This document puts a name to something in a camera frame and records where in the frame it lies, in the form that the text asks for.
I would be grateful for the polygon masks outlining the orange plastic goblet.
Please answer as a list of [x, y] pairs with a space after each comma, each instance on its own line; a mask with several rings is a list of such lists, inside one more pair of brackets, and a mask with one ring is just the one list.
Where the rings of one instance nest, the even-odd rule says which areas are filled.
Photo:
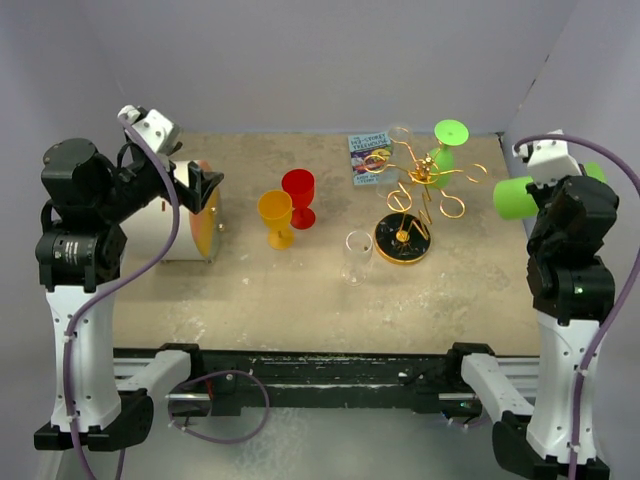
[[259, 199], [258, 213], [268, 229], [268, 244], [276, 250], [288, 249], [294, 242], [291, 230], [292, 199], [283, 190], [265, 192]]

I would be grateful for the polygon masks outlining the gold wine glass rack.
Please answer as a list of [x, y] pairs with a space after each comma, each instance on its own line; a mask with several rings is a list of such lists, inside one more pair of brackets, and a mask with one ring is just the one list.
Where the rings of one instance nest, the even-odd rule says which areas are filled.
[[[432, 186], [437, 166], [429, 156], [431, 150], [418, 155], [412, 144], [408, 146], [408, 150], [410, 163], [407, 167], [400, 168], [401, 176], [397, 187], [386, 198], [389, 214], [378, 221], [373, 234], [373, 245], [379, 255], [392, 264], [402, 266], [422, 261], [433, 245], [430, 232], [433, 219], [429, 207], [434, 193], [440, 196], [438, 210], [442, 216], [458, 220], [466, 214], [466, 204], [461, 198], [448, 194], [445, 188]], [[394, 165], [386, 161], [376, 174], [379, 175], [392, 166]], [[485, 166], [478, 163], [471, 166], [480, 172], [480, 177], [475, 178], [456, 166], [452, 170], [453, 176], [461, 174], [474, 184], [488, 176]]]

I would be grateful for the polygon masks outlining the green goblet front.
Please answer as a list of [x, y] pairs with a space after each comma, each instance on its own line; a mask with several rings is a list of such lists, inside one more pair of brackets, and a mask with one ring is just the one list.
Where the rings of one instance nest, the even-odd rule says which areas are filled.
[[445, 188], [453, 176], [452, 170], [455, 169], [452, 148], [466, 143], [469, 139], [469, 131], [458, 120], [444, 119], [435, 125], [434, 135], [438, 140], [438, 146], [429, 152], [429, 156], [437, 166], [435, 170], [437, 175], [432, 186]]

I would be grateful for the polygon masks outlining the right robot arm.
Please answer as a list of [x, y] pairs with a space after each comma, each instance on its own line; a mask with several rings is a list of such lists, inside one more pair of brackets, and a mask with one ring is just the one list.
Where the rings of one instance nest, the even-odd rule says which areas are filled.
[[470, 353], [445, 366], [446, 383], [470, 388], [489, 415], [497, 463], [525, 479], [607, 479], [598, 457], [584, 358], [613, 308], [615, 282], [597, 252], [617, 218], [619, 199], [605, 183], [568, 176], [555, 187], [526, 188], [538, 206], [527, 244], [527, 283], [538, 312], [536, 398], [527, 401], [496, 357]]

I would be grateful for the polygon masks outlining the green goblet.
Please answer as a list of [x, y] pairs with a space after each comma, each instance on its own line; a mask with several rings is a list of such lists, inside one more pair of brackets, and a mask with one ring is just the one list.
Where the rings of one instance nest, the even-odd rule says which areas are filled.
[[469, 139], [469, 131], [458, 120], [444, 119], [435, 125], [434, 135], [438, 140], [438, 146], [429, 152], [429, 156], [437, 166], [435, 170], [437, 175], [432, 186], [445, 188], [453, 176], [452, 170], [455, 169], [452, 148], [466, 143]]
[[591, 176], [591, 173], [601, 173], [601, 169], [594, 163], [579, 166], [581, 176], [566, 177], [554, 187], [537, 188], [533, 183], [526, 184], [525, 176], [498, 182], [493, 191], [495, 210], [505, 220], [520, 220], [534, 217], [561, 201], [586, 208], [604, 201], [617, 208], [619, 200], [615, 192], [600, 177]]

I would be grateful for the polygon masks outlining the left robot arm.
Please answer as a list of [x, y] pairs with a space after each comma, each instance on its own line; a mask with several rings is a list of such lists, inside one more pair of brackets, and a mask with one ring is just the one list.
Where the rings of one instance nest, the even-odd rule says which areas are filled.
[[122, 223], [156, 198], [198, 214], [224, 175], [191, 161], [182, 183], [173, 162], [155, 165], [131, 141], [121, 150], [131, 153], [130, 164], [112, 163], [84, 138], [57, 143], [43, 156], [49, 199], [35, 255], [54, 326], [56, 398], [49, 422], [34, 434], [40, 451], [115, 452], [140, 444], [161, 391], [175, 384], [194, 392], [205, 382], [204, 365], [187, 347], [161, 351], [140, 380], [118, 386], [113, 310], [127, 242]]

